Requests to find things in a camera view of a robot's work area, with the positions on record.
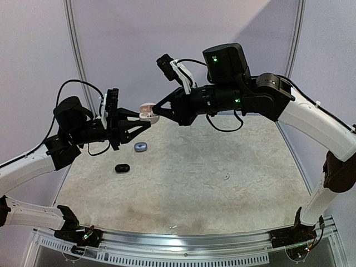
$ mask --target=beige table surface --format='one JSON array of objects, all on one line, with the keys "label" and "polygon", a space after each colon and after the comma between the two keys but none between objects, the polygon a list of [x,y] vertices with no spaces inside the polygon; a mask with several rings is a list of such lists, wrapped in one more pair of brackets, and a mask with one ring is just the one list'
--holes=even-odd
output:
[{"label": "beige table surface", "polygon": [[[292,224],[308,198],[304,181],[275,123],[244,117],[238,132],[214,130],[204,116],[183,127],[166,119],[131,143],[72,165],[56,204],[82,225],[160,234],[227,234]],[[239,122],[213,118],[221,128]],[[135,142],[148,150],[134,151]],[[107,146],[92,144],[91,152]],[[116,174],[117,164],[131,171]]]}]

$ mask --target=white wall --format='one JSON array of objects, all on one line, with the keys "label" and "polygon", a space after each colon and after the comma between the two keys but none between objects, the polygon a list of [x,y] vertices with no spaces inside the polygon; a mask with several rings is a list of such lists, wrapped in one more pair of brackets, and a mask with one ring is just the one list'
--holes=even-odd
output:
[{"label": "white wall", "polygon": [[[346,123],[356,123],[356,4],[307,1],[292,79],[313,100]],[[311,188],[321,179],[327,150],[291,127],[284,127]],[[356,189],[337,197],[330,209],[350,266],[356,266]]]},{"label": "white wall", "polygon": [[[0,162],[42,141],[52,120],[57,91],[77,78],[62,1],[0,1]],[[79,94],[68,86],[63,97]],[[37,177],[8,193],[21,201],[50,205],[63,171]],[[0,266],[19,267],[31,227],[0,228]]]},{"label": "white wall", "polygon": [[[77,0],[78,39],[88,79],[120,89],[120,106],[138,110],[178,87],[156,65],[173,58],[203,60],[202,51],[242,44],[253,75],[284,73],[298,1]],[[199,85],[206,68],[187,62]]]}]

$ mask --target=marble-patterned surface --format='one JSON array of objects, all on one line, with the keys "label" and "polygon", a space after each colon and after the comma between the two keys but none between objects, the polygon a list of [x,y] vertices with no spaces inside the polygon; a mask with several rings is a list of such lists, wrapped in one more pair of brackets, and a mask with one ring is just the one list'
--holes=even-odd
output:
[{"label": "marble-patterned surface", "polygon": [[[190,127],[160,118],[120,151],[82,151],[58,196],[81,224],[161,234],[227,234],[292,224],[308,192],[275,123],[243,118],[233,133],[204,116]],[[239,122],[213,118],[221,128]],[[134,151],[135,142],[148,150]],[[91,152],[107,146],[92,144]],[[116,174],[117,164],[131,171]]]}]

